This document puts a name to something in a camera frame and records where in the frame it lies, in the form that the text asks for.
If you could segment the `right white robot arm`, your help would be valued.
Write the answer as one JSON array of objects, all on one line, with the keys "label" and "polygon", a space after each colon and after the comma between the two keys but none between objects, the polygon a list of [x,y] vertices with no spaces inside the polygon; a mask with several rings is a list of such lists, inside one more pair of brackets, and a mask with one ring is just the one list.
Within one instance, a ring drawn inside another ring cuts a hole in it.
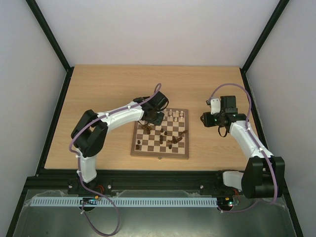
[{"label": "right white robot arm", "polygon": [[276,199],[283,194],[285,161],[274,156],[254,133],[247,115],[240,114],[235,96],[222,96],[206,101],[210,107],[200,117],[205,127],[224,128],[239,144],[248,159],[240,171],[224,171],[215,181],[216,190],[227,193],[231,188],[243,192],[246,198]]}]

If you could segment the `dark bishop chess piece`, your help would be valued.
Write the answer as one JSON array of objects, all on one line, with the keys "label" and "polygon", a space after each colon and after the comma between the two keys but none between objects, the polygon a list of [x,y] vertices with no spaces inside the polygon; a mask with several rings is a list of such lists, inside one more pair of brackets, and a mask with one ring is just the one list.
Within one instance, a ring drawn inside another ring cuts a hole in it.
[{"label": "dark bishop chess piece", "polygon": [[148,124],[141,125],[141,127],[144,130],[144,134],[150,134],[151,133],[152,128]]}]

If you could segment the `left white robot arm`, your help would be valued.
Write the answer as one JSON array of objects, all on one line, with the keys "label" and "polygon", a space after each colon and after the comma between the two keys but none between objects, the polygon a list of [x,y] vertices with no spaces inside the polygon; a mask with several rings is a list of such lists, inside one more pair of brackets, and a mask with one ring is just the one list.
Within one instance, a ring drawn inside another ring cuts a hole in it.
[{"label": "left white robot arm", "polygon": [[71,133],[70,152],[78,159],[77,174],[80,179],[89,183],[96,178],[96,158],[102,150],[107,134],[127,123],[145,121],[161,125],[168,105],[168,98],[160,91],[149,97],[138,97],[125,106],[111,111],[96,113],[93,110],[84,112]]}]

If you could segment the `wooden chess board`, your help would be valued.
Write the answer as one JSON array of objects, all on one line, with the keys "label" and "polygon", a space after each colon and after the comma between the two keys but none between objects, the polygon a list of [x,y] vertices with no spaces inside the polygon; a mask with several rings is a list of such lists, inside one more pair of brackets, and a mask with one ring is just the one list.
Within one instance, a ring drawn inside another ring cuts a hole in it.
[{"label": "wooden chess board", "polygon": [[[189,111],[187,109],[168,108],[163,111],[161,125],[148,122],[135,122],[130,154],[135,157],[153,158],[189,158]],[[152,130],[144,134],[141,125],[148,124]],[[179,136],[179,132],[188,130]]]}]

